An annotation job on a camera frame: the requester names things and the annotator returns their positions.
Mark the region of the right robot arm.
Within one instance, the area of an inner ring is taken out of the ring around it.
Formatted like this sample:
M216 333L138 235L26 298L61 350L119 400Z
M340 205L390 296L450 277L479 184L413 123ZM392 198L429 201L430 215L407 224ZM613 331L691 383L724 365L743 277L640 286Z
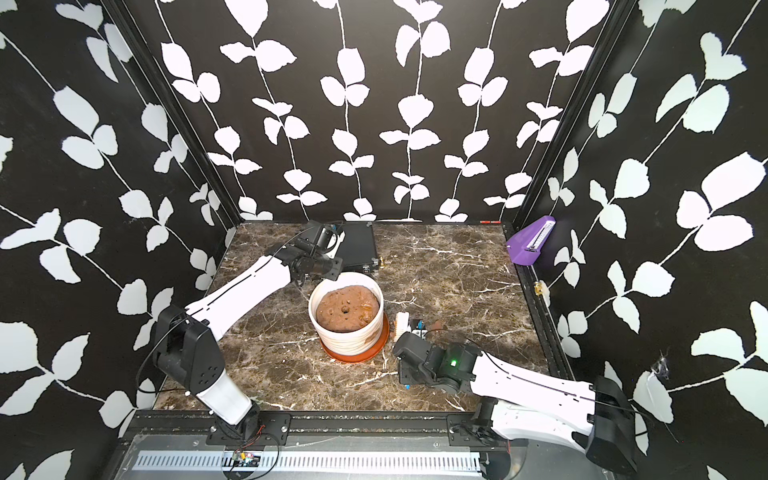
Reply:
M481 397L474 433L568 447L616 474L638 471L636 412L611 379L551 377L504 362L472 342L440 347L412 332L398 338L393 354L404 384Z

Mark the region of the white and blue scrub brush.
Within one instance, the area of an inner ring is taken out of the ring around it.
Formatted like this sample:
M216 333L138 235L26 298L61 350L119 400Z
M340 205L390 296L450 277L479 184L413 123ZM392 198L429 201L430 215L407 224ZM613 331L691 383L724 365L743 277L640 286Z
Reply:
M394 340L397 341L404 333L411 331L410 315L408 312L398 312L395 316Z

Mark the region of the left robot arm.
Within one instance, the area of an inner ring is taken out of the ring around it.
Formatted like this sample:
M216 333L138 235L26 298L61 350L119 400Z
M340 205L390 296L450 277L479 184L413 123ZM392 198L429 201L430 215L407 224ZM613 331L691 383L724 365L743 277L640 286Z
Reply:
M299 285L312 275L336 280L343 266L335 255L342 235L339 224L311 221L218 290L185 307L166 307L153 327L147 361L218 419L245 427L258 417L258 408L227 373L218 341L245 314L287 285Z

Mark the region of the white ceramic pot with mud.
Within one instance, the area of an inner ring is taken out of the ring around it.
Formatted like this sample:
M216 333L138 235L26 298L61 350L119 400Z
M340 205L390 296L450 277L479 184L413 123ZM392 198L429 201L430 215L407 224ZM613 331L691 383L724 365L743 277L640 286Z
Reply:
M327 348L341 355L357 355L381 333L384 299L370 276L344 272L338 279L323 280L308 303L312 325Z

